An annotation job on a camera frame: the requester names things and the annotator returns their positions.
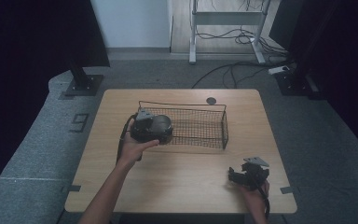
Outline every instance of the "white wall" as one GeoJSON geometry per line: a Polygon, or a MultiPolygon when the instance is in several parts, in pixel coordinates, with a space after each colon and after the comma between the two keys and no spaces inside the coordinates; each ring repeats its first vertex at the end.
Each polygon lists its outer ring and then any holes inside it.
{"type": "Polygon", "coordinates": [[[171,0],[91,0],[107,48],[168,48],[171,0]]]}

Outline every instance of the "wooden tabletop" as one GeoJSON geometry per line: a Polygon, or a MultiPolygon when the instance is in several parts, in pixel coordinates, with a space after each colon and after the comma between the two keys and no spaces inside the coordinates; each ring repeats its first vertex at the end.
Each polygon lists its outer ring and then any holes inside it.
{"type": "Polygon", "coordinates": [[[269,164],[271,213],[296,211],[280,153],[260,95],[256,90],[108,90],[94,120],[65,209],[82,212],[115,166],[118,140],[139,101],[206,105],[213,97],[227,106],[225,150],[167,145],[149,148],[130,170],[115,212],[245,213],[238,188],[227,179],[228,167],[241,171],[244,158],[260,157],[269,164]]]}

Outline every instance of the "gray carpet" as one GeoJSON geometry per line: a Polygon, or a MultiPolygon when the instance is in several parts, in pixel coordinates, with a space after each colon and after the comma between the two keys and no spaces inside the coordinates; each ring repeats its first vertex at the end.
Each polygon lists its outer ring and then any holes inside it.
{"type": "MultiPolygon", "coordinates": [[[[96,96],[73,99],[60,99],[71,74],[53,78],[33,127],[0,175],[0,223],[78,221],[81,214],[62,210],[105,90],[189,89],[212,69],[235,62],[113,60],[112,68],[85,69],[88,75],[104,75],[96,96]],[[82,132],[71,132],[81,130],[81,124],[73,123],[76,114],[89,115],[82,132]]],[[[240,79],[259,69],[243,66],[234,72],[240,79]]],[[[230,76],[223,78],[225,71],[210,74],[196,88],[224,89],[223,80],[232,87],[230,76]]],[[[245,79],[238,88],[259,90],[294,189],[297,212],[272,214],[270,223],[358,223],[358,140],[329,103],[282,96],[267,71],[245,79]]],[[[138,218],[126,217],[128,223],[138,218]]],[[[159,219],[167,223],[168,218],[174,217],[159,219]]],[[[182,223],[213,223],[208,217],[191,218],[182,223]]]]}

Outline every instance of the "person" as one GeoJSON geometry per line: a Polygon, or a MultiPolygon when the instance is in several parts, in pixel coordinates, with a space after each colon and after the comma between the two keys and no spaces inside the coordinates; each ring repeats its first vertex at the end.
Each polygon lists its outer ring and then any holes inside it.
{"type": "MultiPolygon", "coordinates": [[[[87,207],[79,223],[109,223],[117,202],[121,188],[123,187],[126,176],[132,166],[141,157],[143,151],[147,148],[155,147],[158,145],[158,140],[153,140],[146,143],[138,143],[130,137],[130,129],[133,124],[133,119],[128,125],[127,133],[124,137],[124,145],[121,156],[118,159],[115,168],[106,178],[103,185],[92,199],[87,207]]],[[[269,183],[266,181],[262,189],[268,194],[269,183]]],[[[255,224],[265,224],[267,220],[264,216],[265,205],[258,190],[250,191],[244,186],[239,186],[239,189],[245,200],[245,205],[252,215],[255,224]]]]}

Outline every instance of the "wire basket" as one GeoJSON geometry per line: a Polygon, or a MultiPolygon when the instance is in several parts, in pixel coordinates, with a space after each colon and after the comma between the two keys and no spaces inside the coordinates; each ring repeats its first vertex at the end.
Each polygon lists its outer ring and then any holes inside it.
{"type": "Polygon", "coordinates": [[[171,119],[173,138],[168,145],[226,148],[228,128],[225,105],[175,105],[140,101],[139,108],[171,119]]]}

